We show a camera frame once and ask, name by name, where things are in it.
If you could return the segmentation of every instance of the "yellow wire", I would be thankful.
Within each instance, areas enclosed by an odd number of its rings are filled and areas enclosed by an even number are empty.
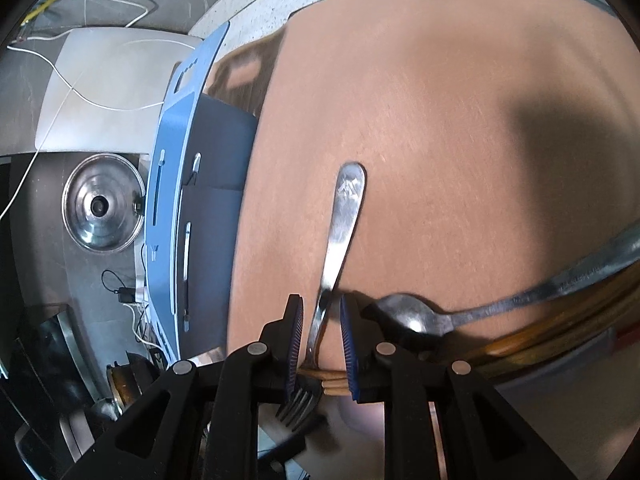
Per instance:
[[[20,24],[20,26],[21,27],[25,26],[33,18],[35,18],[36,16],[42,14],[45,10],[47,10],[49,8],[49,6],[53,2],[56,2],[56,1],[58,1],[58,0],[45,0],[41,5],[37,6],[35,9],[33,9],[29,14],[27,14],[25,16],[25,18],[22,20],[22,23]]]

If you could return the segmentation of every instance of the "spoon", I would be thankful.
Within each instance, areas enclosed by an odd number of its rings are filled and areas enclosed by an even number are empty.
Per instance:
[[[363,315],[377,321],[385,336],[423,349],[427,341],[441,338],[457,327],[510,312],[528,304],[554,300],[583,290],[640,260],[640,222],[610,239],[545,282],[503,300],[453,314],[440,314],[409,294],[391,294],[369,305]]]

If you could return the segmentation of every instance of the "fork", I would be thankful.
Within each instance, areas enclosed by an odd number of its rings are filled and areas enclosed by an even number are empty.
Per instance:
[[[306,340],[305,360],[296,376],[296,387],[290,399],[276,412],[278,420],[295,431],[313,412],[322,396],[322,375],[318,366],[318,349],[327,323],[332,293],[349,249],[365,187],[364,168],[357,162],[343,164],[335,183],[334,206],[320,278],[316,308]]]

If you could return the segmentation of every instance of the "stainless steel pot lid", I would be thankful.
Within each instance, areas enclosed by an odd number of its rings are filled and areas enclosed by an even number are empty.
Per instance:
[[[81,247],[96,253],[126,248],[142,229],[139,206],[145,184],[126,158],[98,153],[72,171],[62,192],[66,230]]]

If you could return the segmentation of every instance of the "power adapter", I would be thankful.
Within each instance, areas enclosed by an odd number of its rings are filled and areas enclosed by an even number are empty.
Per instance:
[[[118,301],[120,303],[135,303],[136,289],[130,286],[121,286],[118,289]]]

